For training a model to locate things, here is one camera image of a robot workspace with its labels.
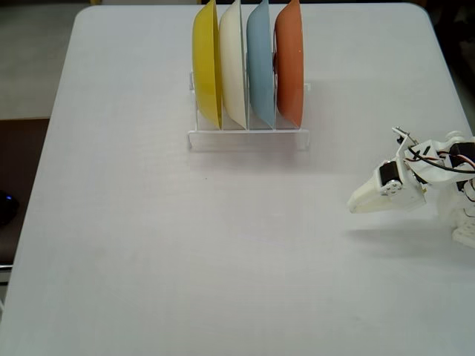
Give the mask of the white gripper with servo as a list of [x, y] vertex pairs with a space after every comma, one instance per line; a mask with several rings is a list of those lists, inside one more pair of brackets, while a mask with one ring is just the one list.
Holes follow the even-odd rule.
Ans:
[[389, 210], [411, 210], [425, 204], [422, 185], [413, 172], [395, 157], [375, 169], [371, 178], [348, 200], [352, 214]]

